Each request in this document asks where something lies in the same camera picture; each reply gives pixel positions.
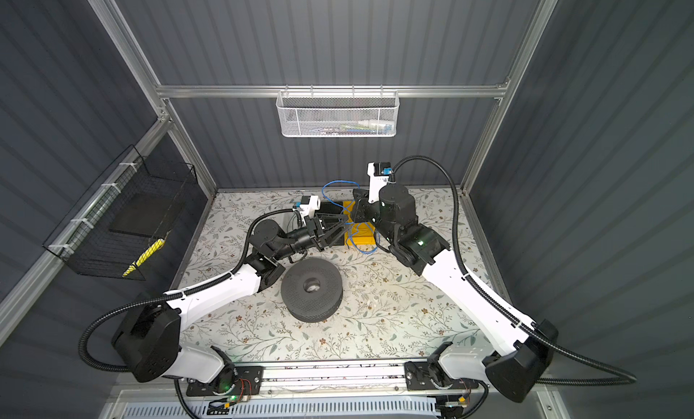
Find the grey perforated spool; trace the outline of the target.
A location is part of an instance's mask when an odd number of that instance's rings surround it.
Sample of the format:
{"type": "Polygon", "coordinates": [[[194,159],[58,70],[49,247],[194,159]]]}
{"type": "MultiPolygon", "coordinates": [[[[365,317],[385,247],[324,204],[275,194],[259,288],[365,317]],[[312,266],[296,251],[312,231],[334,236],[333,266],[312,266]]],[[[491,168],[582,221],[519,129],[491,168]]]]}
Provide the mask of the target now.
{"type": "Polygon", "coordinates": [[[325,321],[343,301],[343,278],[331,262],[308,258],[286,272],[280,292],[287,310],[298,321],[325,321]]]}

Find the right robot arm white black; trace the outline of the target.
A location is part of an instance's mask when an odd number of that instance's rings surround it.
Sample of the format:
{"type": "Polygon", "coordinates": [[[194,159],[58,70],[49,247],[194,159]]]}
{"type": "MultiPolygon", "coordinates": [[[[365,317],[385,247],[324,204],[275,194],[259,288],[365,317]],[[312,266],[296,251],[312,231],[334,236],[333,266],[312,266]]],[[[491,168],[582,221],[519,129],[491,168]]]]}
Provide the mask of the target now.
{"type": "Polygon", "coordinates": [[[386,184],[378,198],[366,189],[352,194],[352,219],[373,225],[387,241],[388,251],[441,290],[491,344],[486,352],[464,354],[445,342],[430,359],[431,380],[438,386],[449,386],[455,379],[481,380],[507,399],[522,402],[553,359],[549,348],[522,330],[537,328],[536,321],[459,264],[451,242],[419,222],[415,198],[404,186],[386,184]]]}

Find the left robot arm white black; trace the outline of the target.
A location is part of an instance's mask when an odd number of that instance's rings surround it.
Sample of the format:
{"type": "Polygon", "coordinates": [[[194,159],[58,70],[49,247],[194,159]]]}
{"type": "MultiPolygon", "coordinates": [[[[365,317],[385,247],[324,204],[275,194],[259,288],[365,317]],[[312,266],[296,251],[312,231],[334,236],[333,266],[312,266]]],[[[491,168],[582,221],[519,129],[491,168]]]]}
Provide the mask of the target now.
{"type": "Polygon", "coordinates": [[[128,373],[139,383],[159,377],[182,377],[211,383],[231,370],[231,360],[217,348],[187,344],[182,334],[202,317],[271,287],[284,274],[282,260],[320,251],[341,239],[347,216],[317,213],[303,226],[285,231],[271,214],[249,228],[238,265],[207,282],[166,292],[166,301],[127,311],[112,339],[128,373]]]}

